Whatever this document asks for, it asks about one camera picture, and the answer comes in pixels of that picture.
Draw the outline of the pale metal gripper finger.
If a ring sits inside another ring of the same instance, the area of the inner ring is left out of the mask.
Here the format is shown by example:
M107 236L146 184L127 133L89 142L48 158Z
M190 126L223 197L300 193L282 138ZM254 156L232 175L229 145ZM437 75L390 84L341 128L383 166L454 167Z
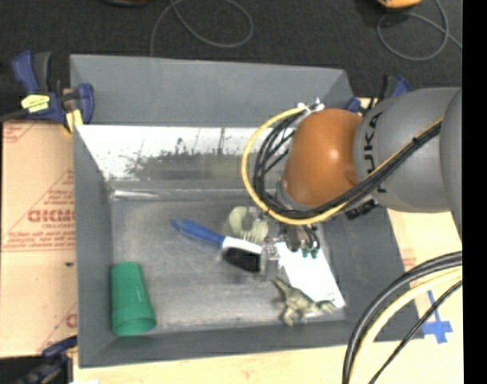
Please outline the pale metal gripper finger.
M278 272L278 249L275 245L264 247L262 254L262 280L271 281Z

